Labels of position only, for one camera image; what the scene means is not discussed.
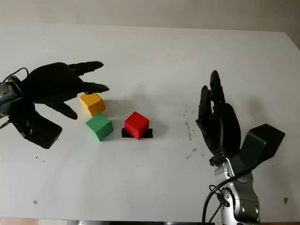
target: black cable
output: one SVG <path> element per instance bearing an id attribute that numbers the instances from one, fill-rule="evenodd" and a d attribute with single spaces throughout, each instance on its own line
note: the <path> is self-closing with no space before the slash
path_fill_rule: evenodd
<path id="1" fill-rule="evenodd" d="M 206 219 L 206 211 L 207 211 L 207 207 L 208 207 L 208 203 L 210 202 L 210 199 L 211 197 L 213 196 L 213 194 L 218 190 L 220 189 L 222 186 L 224 186 L 225 184 L 231 182 L 231 181 L 234 181 L 238 178 L 240 178 L 241 176 L 244 176 L 246 175 L 247 173 L 250 173 L 252 171 L 252 169 L 249 169 L 249 170 L 246 170 L 244 172 L 241 172 L 241 173 L 238 173 L 236 174 L 235 176 L 227 179 L 227 180 L 224 180 L 222 181 L 221 183 L 219 183 L 214 189 L 211 190 L 211 192 L 208 194 L 205 202 L 204 202 L 204 206 L 203 206 L 203 211 L 202 211 L 202 224 L 204 225 L 205 224 L 205 219 Z"/>
<path id="2" fill-rule="evenodd" d="M 0 129 L 6 127 L 9 123 L 11 123 L 10 120 L 6 121 L 5 123 L 3 123 L 2 125 L 0 125 Z"/>
<path id="3" fill-rule="evenodd" d="M 209 185 L 208 188 L 210 189 L 210 191 L 212 191 L 211 188 L 215 188 L 215 187 L 216 187 L 216 185 L 211 184 L 211 185 Z M 220 192 L 221 195 L 223 195 L 222 190 L 220 190 L 219 188 L 218 188 L 217 190 Z"/>
<path id="4" fill-rule="evenodd" d="M 214 214 L 212 214 L 211 218 L 209 219 L 209 223 L 214 219 L 214 217 L 216 216 L 217 212 L 220 210 L 222 206 L 222 203 L 219 204 L 219 206 L 217 207 L 216 211 L 214 212 Z"/>
<path id="5" fill-rule="evenodd" d="M 28 76 L 28 75 L 29 75 L 28 69 L 27 69 L 26 67 L 22 67 L 22 68 L 18 69 L 17 71 L 13 72 L 12 74 L 8 75 L 8 76 L 4 79 L 3 82 L 5 82 L 5 81 L 9 78 L 9 76 L 12 76 L 12 75 L 18 73 L 18 72 L 19 72 L 20 70 L 22 70 L 22 69 L 25 69 L 25 70 L 26 70 L 26 73 L 27 73 L 27 76 Z"/>

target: black pad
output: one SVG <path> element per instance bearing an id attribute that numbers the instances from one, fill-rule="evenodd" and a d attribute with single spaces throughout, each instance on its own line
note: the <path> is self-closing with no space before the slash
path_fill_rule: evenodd
<path id="1" fill-rule="evenodd" d="M 122 128 L 122 137 L 131 137 L 131 138 L 134 138 L 132 135 L 130 135 L 129 133 L 127 133 L 124 128 Z M 146 131 L 146 133 L 143 135 L 142 138 L 153 138 L 152 128 L 148 129 Z"/>

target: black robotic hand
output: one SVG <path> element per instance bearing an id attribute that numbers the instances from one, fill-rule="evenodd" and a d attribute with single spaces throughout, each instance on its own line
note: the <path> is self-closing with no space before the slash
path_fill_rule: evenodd
<path id="1" fill-rule="evenodd" d="M 34 104 L 45 104 L 76 120 L 76 112 L 64 102 L 81 92 L 92 94 L 109 90 L 103 84 L 83 82 L 79 78 L 102 66 L 98 61 L 71 65 L 57 62 L 33 70 L 23 81 L 9 76 L 8 82 L 0 83 L 0 118 L 8 116 L 9 122 L 25 139 L 50 148 L 62 128 L 39 115 Z"/>
<path id="2" fill-rule="evenodd" d="M 210 164 L 215 166 L 229 160 L 235 173 L 251 171 L 273 157 L 285 136 L 282 131 L 263 124 L 248 131 L 240 148 L 239 121 L 232 106 L 225 102 L 216 70 L 210 76 L 210 90 L 207 86 L 202 87 L 196 123 L 213 154 Z"/>

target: green cube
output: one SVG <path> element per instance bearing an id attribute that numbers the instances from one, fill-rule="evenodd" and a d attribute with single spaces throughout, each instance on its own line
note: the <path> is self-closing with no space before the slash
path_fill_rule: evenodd
<path id="1" fill-rule="evenodd" d="M 99 141 L 106 138 L 113 131 L 112 122 L 102 113 L 97 114 L 85 124 L 93 131 Z"/>

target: cube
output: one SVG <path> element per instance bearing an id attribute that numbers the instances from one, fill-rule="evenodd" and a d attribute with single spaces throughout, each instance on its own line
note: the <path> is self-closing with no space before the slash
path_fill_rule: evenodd
<path id="1" fill-rule="evenodd" d="M 95 116 L 105 109 L 104 101 L 97 93 L 82 95 L 79 99 L 91 116 Z"/>
<path id="2" fill-rule="evenodd" d="M 112 131 L 112 122 L 102 113 L 97 114 L 85 123 L 96 135 L 99 141 L 106 138 Z"/>
<path id="3" fill-rule="evenodd" d="M 125 121 L 124 127 L 127 133 L 140 139 L 149 128 L 149 120 L 138 112 L 133 112 Z"/>

